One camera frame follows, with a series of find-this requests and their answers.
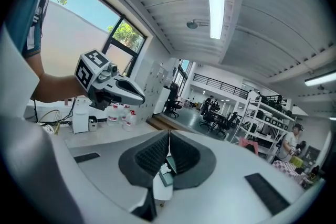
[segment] blue shirt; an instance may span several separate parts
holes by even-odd
[[[27,37],[38,0],[15,0],[8,12],[5,24],[16,48],[25,58],[31,57],[41,51],[40,20],[35,25],[34,45],[27,46]]]

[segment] yellow-green object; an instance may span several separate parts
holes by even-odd
[[[303,160],[301,160],[299,157],[297,156],[293,156],[290,161],[290,163],[293,163],[295,165],[295,167],[301,167]]]

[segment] red cloth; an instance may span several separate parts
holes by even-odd
[[[246,147],[247,145],[252,145],[254,147],[256,155],[259,156],[259,154],[258,154],[258,143],[255,142],[255,141],[247,140],[245,138],[240,137],[239,138],[239,146]]]

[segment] sky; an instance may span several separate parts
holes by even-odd
[[[68,0],[63,7],[89,21],[103,31],[115,25],[119,16],[99,0]]]

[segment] plastic bottle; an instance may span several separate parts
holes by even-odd
[[[126,120],[126,116],[128,115],[129,113],[129,109],[130,109],[130,106],[125,104],[123,107],[122,107],[122,110],[119,114],[119,123],[120,124],[124,124],[125,123],[125,120]]]
[[[124,130],[131,132],[135,123],[137,122],[137,117],[135,115],[135,111],[131,110],[131,112],[126,116],[125,123],[123,125]]]
[[[108,116],[107,116],[107,120],[106,123],[108,126],[113,126],[116,123],[118,123],[118,105],[117,104],[113,104],[113,106],[111,107]]]

